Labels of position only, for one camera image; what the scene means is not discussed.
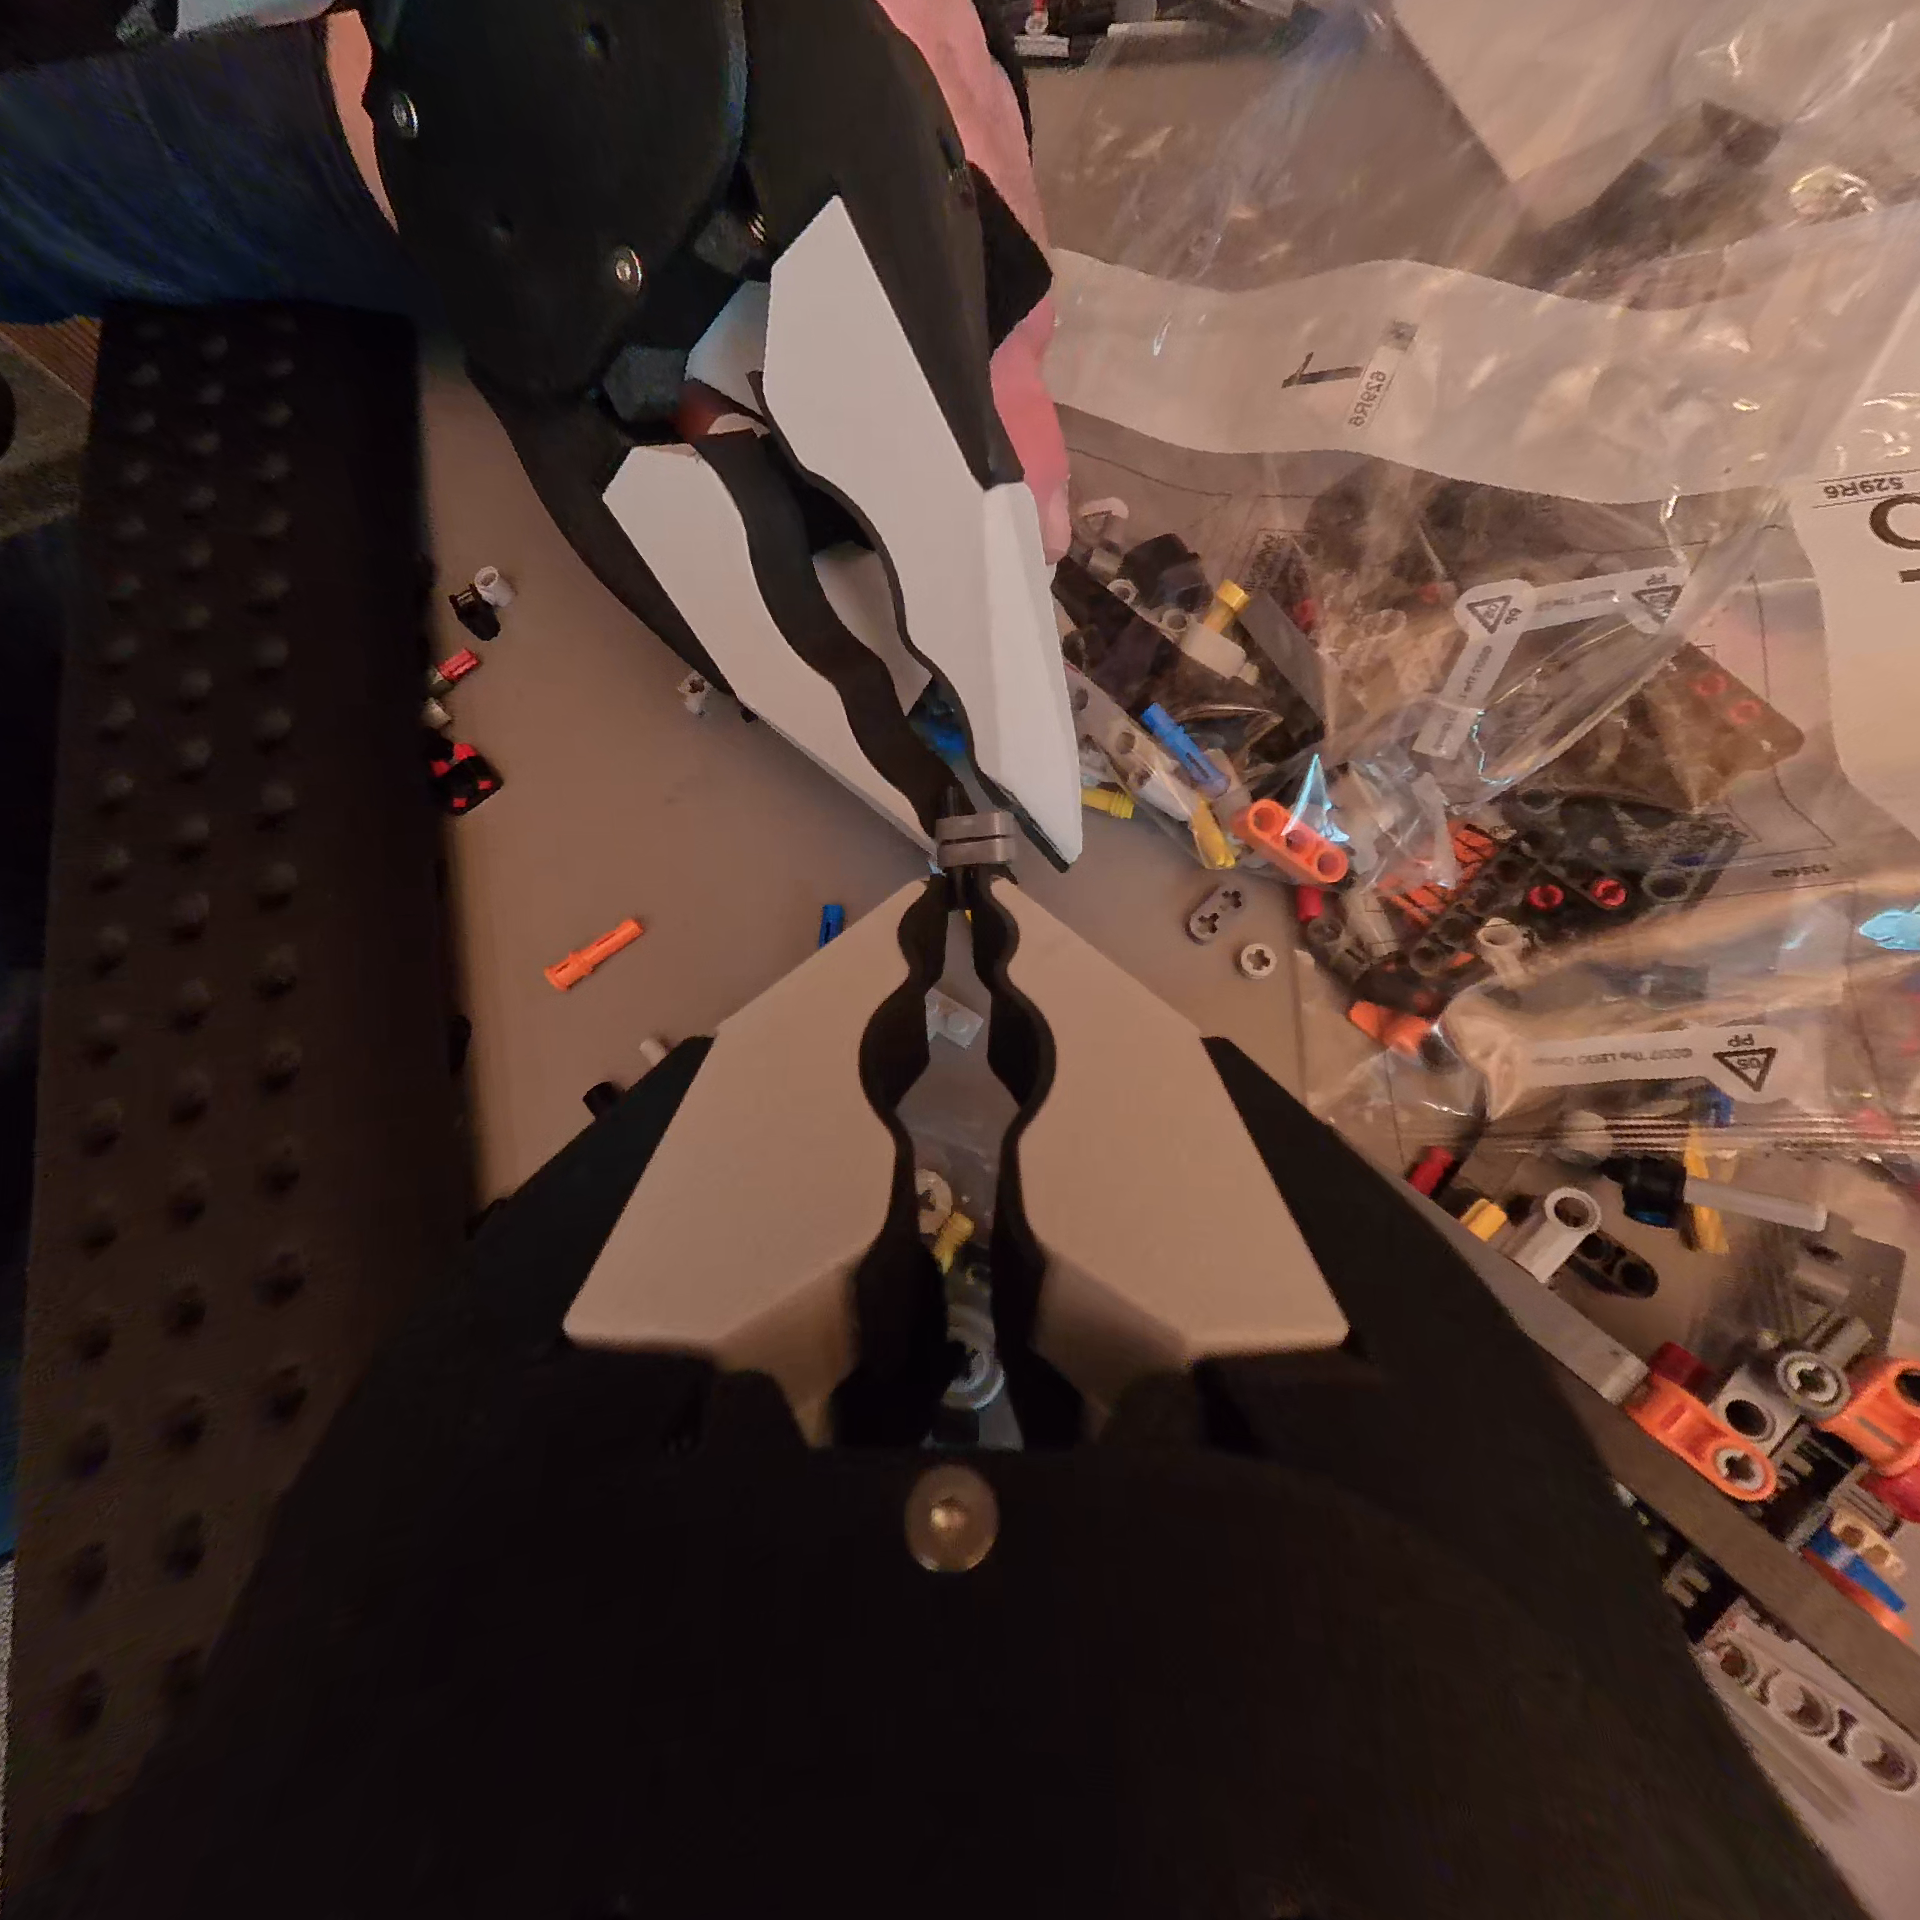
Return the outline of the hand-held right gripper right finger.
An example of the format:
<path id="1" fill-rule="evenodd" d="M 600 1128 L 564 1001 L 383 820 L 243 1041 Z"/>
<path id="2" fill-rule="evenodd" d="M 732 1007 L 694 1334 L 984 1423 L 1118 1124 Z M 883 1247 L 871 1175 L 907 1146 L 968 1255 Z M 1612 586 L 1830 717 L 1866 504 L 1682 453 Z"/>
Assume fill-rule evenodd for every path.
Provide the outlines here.
<path id="1" fill-rule="evenodd" d="M 961 879 L 1016 1104 L 993 1222 L 998 1357 L 1025 1448 L 1138 1385 L 1337 1353 L 1330 1281 L 1199 1024 L 1012 879 Z"/>

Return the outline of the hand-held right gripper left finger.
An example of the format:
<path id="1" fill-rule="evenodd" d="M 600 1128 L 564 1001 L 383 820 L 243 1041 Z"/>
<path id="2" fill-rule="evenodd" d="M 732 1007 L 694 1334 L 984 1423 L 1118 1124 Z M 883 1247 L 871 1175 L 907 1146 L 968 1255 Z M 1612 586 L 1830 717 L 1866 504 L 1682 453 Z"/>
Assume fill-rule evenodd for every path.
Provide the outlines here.
<path id="1" fill-rule="evenodd" d="M 953 1359 L 902 1104 L 952 910 L 948 879 L 906 884 L 713 1031 L 564 1314 L 576 1345 L 763 1374 L 811 1437 L 923 1437 Z"/>

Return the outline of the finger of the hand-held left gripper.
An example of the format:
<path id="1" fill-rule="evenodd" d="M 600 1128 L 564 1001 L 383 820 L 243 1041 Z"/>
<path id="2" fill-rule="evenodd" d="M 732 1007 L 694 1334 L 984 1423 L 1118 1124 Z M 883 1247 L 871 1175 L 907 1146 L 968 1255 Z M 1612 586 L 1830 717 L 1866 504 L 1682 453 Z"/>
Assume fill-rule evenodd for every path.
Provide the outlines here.
<path id="1" fill-rule="evenodd" d="M 931 855 L 952 776 L 907 719 L 931 671 L 883 559 L 817 546 L 811 501 L 769 436 L 639 446 L 607 489 L 707 677 Z"/>
<path id="2" fill-rule="evenodd" d="M 876 540 L 980 782 L 1070 868 L 1084 804 L 1039 502 L 975 474 L 843 198 L 776 261 L 761 389 L 799 465 Z"/>

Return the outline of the grey connector with black pin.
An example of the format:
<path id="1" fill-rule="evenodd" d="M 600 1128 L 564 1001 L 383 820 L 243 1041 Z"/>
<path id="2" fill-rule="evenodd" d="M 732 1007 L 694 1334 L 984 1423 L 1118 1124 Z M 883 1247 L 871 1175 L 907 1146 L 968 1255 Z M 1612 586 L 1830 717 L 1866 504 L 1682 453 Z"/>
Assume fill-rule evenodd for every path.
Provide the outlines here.
<path id="1" fill-rule="evenodd" d="M 952 914 L 968 914 L 993 879 L 1016 876 L 1023 834 L 1004 809 L 952 812 L 936 828 L 931 876 Z"/>

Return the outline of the orange lego pin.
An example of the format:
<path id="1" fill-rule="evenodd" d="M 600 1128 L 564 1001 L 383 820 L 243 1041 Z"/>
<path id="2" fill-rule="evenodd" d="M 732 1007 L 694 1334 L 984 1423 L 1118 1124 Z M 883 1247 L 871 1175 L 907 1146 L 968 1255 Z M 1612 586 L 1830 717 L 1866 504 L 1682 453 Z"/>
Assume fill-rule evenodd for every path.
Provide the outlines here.
<path id="1" fill-rule="evenodd" d="M 555 992 L 571 992 L 603 964 L 623 954 L 627 949 L 634 949 L 643 938 L 643 935 L 644 926 L 639 918 L 627 916 L 618 921 L 611 930 L 590 938 L 586 946 L 571 949 L 562 954 L 562 960 L 545 967 L 545 980 Z"/>

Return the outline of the orange lego beam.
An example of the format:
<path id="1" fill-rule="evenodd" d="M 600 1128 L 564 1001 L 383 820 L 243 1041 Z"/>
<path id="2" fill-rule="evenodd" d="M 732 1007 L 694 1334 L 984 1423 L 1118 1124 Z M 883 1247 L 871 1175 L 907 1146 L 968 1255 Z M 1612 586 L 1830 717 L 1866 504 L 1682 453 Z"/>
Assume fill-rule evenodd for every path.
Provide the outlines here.
<path id="1" fill-rule="evenodd" d="M 1233 815 L 1230 831 L 1288 882 L 1334 888 L 1352 876 L 1345 846 L 1329 840 L 1276 800 L 1252 800 L 1242 807 Z"/>

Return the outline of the pile of clear lego bags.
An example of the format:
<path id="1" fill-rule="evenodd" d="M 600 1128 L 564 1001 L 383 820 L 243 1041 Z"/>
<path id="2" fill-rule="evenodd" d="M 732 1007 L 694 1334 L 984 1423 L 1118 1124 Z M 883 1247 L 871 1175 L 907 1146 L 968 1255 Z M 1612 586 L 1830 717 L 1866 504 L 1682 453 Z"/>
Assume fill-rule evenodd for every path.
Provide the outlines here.
<path id="1" fill-rule="evenodd" d="M 1075 508 L 1310 540 L 1292 1078 L 1915 1199 L 1915 5 L 1030 66 Z"/>

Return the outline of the person's left hand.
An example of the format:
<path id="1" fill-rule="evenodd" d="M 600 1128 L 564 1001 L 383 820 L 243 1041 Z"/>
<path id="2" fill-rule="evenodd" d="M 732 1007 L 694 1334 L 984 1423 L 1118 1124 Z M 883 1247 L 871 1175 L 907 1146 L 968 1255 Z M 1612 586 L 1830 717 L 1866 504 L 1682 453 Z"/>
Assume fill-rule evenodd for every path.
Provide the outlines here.
<path id="1" fill-rule="evenodd" d="M 993 393 L 1040 508 L 1048 562 L 1070 546 L 1070 462 L 1044 382 L 1054 333 L 1052 270 L 1031 125 L 1012 44 L 971 2 L 888 2 L 940 82 L 968 160 L 1004 206 L 980 216 L 995 305 Z"/>

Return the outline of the black perforated pad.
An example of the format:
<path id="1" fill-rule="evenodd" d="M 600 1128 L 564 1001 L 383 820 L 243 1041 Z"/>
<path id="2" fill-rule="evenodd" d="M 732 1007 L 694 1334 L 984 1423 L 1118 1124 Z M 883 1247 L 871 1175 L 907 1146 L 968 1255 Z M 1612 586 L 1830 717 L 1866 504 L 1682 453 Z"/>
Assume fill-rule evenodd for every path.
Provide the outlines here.
<path id="1" fill-rule="evenodd" d="M 15 1913 L 199 1692 L 463 1237 L 431 584 L 406 322 L 110 313 L 40 1018 Z"/>

